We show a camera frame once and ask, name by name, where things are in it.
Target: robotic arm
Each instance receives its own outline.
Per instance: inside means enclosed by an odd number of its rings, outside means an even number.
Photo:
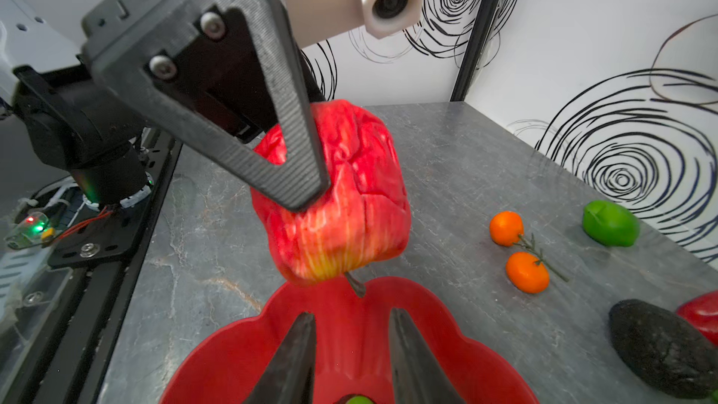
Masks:
[[[127,143],[144,118],[301,210],[329,179],[309,108],[323,97],[299,47],[360,25],[388,36],[419,20],[421,2],[104,0],[83,19],[84,66],[16,69],[14,106],[36,151],[54,150],[44,162],[66,160],[76,179],[86,177],[83,189],[108,185],[99,203],[146,181]],[[244,145],[277,122],[288,150],[281,166]]]

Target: orange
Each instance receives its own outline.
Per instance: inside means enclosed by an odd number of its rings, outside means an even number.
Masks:
[[[537,260],[536,256],[525,251],[515,252],[508,258],[506,274],[518,290],[538,293],[549,287],[549,271],[543,263],[536,265]]]
[[[499,212],[489,223],[489,233],[491,240],[498,245],[510,247],[518,242],[518,236],[524,233],[524,222],[516,212]]]

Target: screw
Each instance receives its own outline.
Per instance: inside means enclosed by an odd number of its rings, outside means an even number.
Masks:
[[[202,28],[202,32],[207,35],[209,39],[213,40],[222,39],[225,32],[227,32],[222,17],[211,11],[203,14],[200,18],[200,28]]]
[[[22,300],[22,304],[23,306],[32,306],[33,304],[39,303],[42,300],[42,296],[43,293],[40,291],[32,292]]]
[[[168,56],[155,55],[149,60],[149,71],[161,80],[171,80],[177,75],[177,66]]]
[[[92,257],[100,251],[100,245],[96,243],[86,243],[80,248],[80,257]]]

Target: green fruit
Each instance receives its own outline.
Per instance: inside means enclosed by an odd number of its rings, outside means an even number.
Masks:
[[[347,404],[374,404],[374,401],[366,396],[355,396],[347,401]]]
[[[584,208],[586,234],[607,247],[631,247],[641,232],[635,215],[623,206],[596,200]]]

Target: red bowl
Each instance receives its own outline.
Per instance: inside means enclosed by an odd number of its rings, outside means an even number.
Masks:
[[[464,337],[444,303],[426,288],[393,276],[369,281],[366,288],[359,299],[345,278],[306,288],[285,283],[258,316],[217,330],[195,348],[160,403],[243,402],[302,312],[313,313],[317,322],[314,404],[333,404],[352,393],[393,403],[389,312],[396,307],[409,312],[467,403],[538,404],[516,370]]]

